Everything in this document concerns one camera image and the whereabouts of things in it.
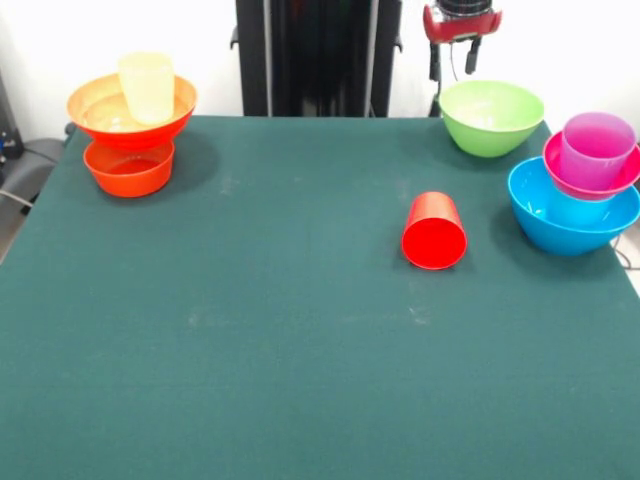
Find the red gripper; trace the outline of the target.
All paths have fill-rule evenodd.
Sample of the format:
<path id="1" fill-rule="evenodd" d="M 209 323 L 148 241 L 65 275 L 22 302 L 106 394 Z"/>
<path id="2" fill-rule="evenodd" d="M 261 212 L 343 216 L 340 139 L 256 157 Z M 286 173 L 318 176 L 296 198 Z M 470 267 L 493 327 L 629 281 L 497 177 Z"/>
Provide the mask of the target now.
<path id="1" fill-rule="evenodd" d="M 466 57 L 465 73 L 476 71 L 482 36 L 497 31 L 502 21 L 501 9 L 489 8 L 474 15 L 453 15 L 437 3 L 426 4 L 423 9 L 425 34 L 430 43 L 429 78 L 441 80 L 440 45 L 474 38 Z"/>

